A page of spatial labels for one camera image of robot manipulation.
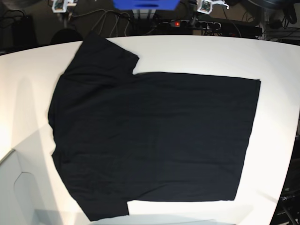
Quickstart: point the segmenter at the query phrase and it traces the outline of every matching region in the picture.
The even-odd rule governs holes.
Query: blue container
[[[180,0],[113,0],[119,10],[160,9],[174,10]]]

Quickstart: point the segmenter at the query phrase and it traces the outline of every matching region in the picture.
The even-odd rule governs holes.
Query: white table
[[[207,36],[110,40],[140,57],[134,73],[245,77],[260,79],[262,84],[234,201],[132,201],[128,203],[132,216],[97,224],[165,224],[201,219],[239,225],[269,224],[285,181],[298,122],[300,47]],[[40,210],[48,213],[55,224],[89,224],[54,168],[51,154],[55,145],[46,117],[58,77],[80,44],[52,45],[0,56],[0,157],[11,148],[17,150],[22,170],[36,179],[44,204]]]

